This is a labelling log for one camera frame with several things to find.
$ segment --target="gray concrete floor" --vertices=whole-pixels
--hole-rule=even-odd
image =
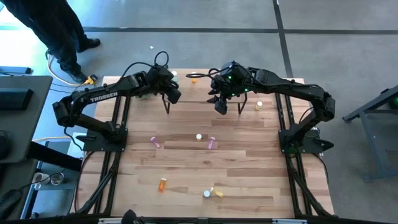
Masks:
[[[277,28],[272,0],[68,2],[85,27]],[[398,1],[395,0],[279,0],[279,6],[285,29],[398,29]],[[5,9],[0,12],[0,25],[2,23],[18,25]],[[120,75],[131,62],[152,63],[158,51],[166,50],[172,68],[220,67],[228,60],[236,60],[286,77],[278,34],[87,34],[100,38],[103,43],[97,49],[79,54],[78,62],[87,75]],[[372,171],[370,147],[359,120],[346,124],[341,119],[398,83],[397,36],[287,34],[286,40],[293,76],[319,84],[336,99],[336,118],[319,125],[322,138],[335,143],[324,156],[335,213],[344,218],[397,222],[398,178],[367,184],[362,181],[362,176]],[[0,49],[2,65],[29,66],[35,70],[34,75],[49,75],[45,46],[31,31],[0,30]],[[63,78],[68,78],[56,63],[53,67]],[[146,68],[137,67],[132,72],[139,69]],[[71,91],[59,86],[52,88]],[[51,104],[65,95],[50,92],[35,138],[63,135]],[[94,105],[87,107],[85,113],[93,115],[94,108]]]

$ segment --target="small white cap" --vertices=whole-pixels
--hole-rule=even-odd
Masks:
[[[205,197],[210,197],[210,191],[205,190],[204,193],[203,193],[203,195],[204,195]]]

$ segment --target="person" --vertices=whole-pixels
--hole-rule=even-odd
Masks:
[[[0,0],[17,19],[31,28],[54,55],[61,69],[77,83],[87,77],[77,63],[77,53],[100,45],[89,39],[66,0]]]

